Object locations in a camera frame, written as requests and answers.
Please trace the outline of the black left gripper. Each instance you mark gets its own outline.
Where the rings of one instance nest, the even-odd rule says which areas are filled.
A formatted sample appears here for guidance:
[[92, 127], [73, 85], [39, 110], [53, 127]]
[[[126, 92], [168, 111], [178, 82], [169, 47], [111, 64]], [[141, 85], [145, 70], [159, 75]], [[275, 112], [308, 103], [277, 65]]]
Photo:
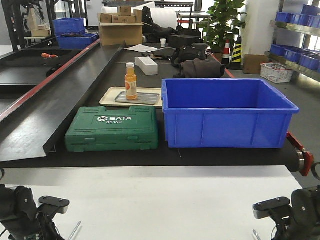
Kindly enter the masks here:
[[63, 240], [53, 219], [56, 214], [65, 214], [68, 210], [70, 201], [67, 199], [42, 196], [38, 202], [40, 206], [37, 208], [37, 220], [40, 223], [40, 240]]

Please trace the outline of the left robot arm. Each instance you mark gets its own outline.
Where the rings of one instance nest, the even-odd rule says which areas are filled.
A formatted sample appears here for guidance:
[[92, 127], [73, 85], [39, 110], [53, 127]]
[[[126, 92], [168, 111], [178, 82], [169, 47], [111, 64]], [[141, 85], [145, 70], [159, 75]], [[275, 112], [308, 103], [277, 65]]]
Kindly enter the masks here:
[[53, 218], [64, 214], [70, 201], [42, 196], [34, 201], [31, 188], [0, 186], [0, 223], [10, 233], [10, 240], [62, 240]]

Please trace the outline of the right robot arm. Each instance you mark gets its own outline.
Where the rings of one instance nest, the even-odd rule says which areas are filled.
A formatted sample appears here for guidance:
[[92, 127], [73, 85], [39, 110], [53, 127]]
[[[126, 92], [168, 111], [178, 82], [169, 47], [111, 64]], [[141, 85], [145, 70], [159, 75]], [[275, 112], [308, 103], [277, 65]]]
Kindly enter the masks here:
[[270, 217], [275, 222], [274, 240], [309, 240], [320, 235], [320, 187], [292, 192], [252, 205], [254, 217]]

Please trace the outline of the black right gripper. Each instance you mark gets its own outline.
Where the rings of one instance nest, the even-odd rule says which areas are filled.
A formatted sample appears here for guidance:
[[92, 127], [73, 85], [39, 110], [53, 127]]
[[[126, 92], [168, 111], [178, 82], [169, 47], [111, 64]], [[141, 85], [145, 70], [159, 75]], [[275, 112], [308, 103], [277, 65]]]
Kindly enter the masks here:
[[252, 205], [252, 210], [257, 220], [270, 217], [275, 222], [277, 231], [274, 238], [272, 238], [273, 240], [285, 239], [285, 232], [292, 216], [289, 198], [281, 196], [260, 201]]

